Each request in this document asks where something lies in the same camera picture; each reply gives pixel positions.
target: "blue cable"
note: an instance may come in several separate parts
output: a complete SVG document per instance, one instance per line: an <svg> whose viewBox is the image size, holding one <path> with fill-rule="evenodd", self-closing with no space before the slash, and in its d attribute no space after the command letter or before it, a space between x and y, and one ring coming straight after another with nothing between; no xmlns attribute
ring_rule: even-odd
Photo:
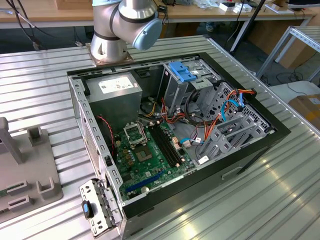
<svg viewBox="0 0 320 240"><path fill-rule="evenodd" d="M190 138L188 138L188 137L182 138L180 140L180 143L183 144L185 141L188 141L188 140L190 140Z"/></svg>
<svg viewBox="0 0 320 240"><path fill-rule="evenodd" d="M239 95L239 105L240 105L241 107L244 107L244 106L245 106L245 104L244 104L244 99L243 99L243 94L242 94L242 93L240 93L240 95Z"/></svg>
<svg viewBox="0 0 320 240"><path fill-rule="evenodd" d="M223 121L227 121L226 116L225 116L225 106L226 106L227 102L233 103L236 107L239 107L239 104L235 100L229 99L229 100L225 101L221 107L221 116L222 116Z"/></svg>
<svg viewBox="0 0 320 240"><path fill-rule="evenodd" d="M192 140L192 139L190 139L190 138L182 138L181 140L180 140L180 143L181 144L183 144L184 142L186 142L186 141L191 141L191 142L196 142L196 143L198 143L196 140Z"/></svg>

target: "green motherboard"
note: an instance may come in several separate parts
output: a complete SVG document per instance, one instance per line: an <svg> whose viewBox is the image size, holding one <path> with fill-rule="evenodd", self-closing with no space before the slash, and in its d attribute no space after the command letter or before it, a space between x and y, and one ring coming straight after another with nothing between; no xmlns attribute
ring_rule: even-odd
<svg viewBox="0 0 320 240"><path fill-rule="evenodd" d="M151 133L150 126L144 127L147 143L138 144L133 148L131 148L130 142L124 131L115 135L118 152L116 166L123 180L123 184L120 187L123 201L141 194L146 188L151 190L163 183L182 176L195 167L182 146L180 146L179 150L174 148L175 144L172 142L172 138L175 136L167 123L163 122L159 127L165 136L161 140L170 143L172 149L175 151L174 153L178 154L183 162L177 165L172 165L168 162L165 158L165 154L162 153L153 138L154 135ZM134 133L132 130L129 135L130 140L133 140L132 138L138 139L141 137L139 132Z"/></svg>

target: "gray holder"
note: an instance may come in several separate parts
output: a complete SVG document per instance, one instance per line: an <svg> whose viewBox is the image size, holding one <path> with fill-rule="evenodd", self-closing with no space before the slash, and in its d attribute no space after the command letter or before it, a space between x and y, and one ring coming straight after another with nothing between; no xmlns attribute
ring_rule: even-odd
<svg viewBox="0 0 320 240"><path fill-rule="evenodd" d="M40 127L11 137L0 117L0 223L63 197L48 132Z"/></svg>

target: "slotted aluminum surface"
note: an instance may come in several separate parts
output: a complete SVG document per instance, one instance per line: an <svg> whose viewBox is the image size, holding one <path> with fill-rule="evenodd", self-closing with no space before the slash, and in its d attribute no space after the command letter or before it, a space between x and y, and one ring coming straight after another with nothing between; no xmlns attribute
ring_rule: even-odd
<svg viewBox="0 0 320 240"><path fill-rule="evenodd" d="M142 230L132 239L320 238L319 132L292 114L261 82L212 40L161 39L135 60L207 52L292 133L243 174ZM66 71L92 67L83 47L0 55L0 116L12 134L47 129L64 197L0 224L1 239L92 239L78 187L94 177L74 119Z"/></svg>
<svg viewBox="0 0 320 240"><path fill-rule="evenodd" d="M290 33L320 53L320 26L295 26Z"/></svg>

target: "motherboard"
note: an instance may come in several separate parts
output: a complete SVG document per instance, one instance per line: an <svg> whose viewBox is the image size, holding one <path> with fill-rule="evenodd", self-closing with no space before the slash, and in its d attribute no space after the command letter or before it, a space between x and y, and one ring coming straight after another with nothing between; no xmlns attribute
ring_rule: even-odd
<svg viewBox="0 0 320 240"><path fill-rule="evenodd" d="M195 167L167 123L138 126L128 125L114 136L118 152L116 166L123 180L120 187L123 201L190 174ZM137 140L142 143L134 145Z"/></svg>

